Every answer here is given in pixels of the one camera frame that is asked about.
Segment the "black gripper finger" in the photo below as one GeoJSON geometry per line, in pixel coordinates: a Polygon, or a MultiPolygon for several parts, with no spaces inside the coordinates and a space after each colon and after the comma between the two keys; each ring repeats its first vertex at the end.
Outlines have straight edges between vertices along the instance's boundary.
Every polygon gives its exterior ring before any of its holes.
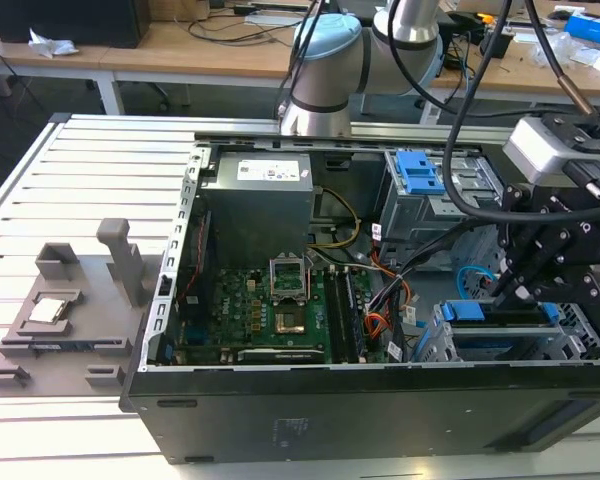
{"type": "MultiPolygon", "coordinates": [[[[509,184],[502,200],[505,213],[566,213],[577,209],[576,187],[535,187],[509,184]]],[[[504,252],[498,281],[490,287],[497,308],[527,308],[517,297],[517,275],[577,269],[566,265],[566,250],[572,246],[574,222],[500,223],[498,245],[504,252]]]]}
{"type": "Polygon", "coordinates": [[[600,303],[600,273],[568,269],[517,275],[517,297],[524,303],[600,303]]]}

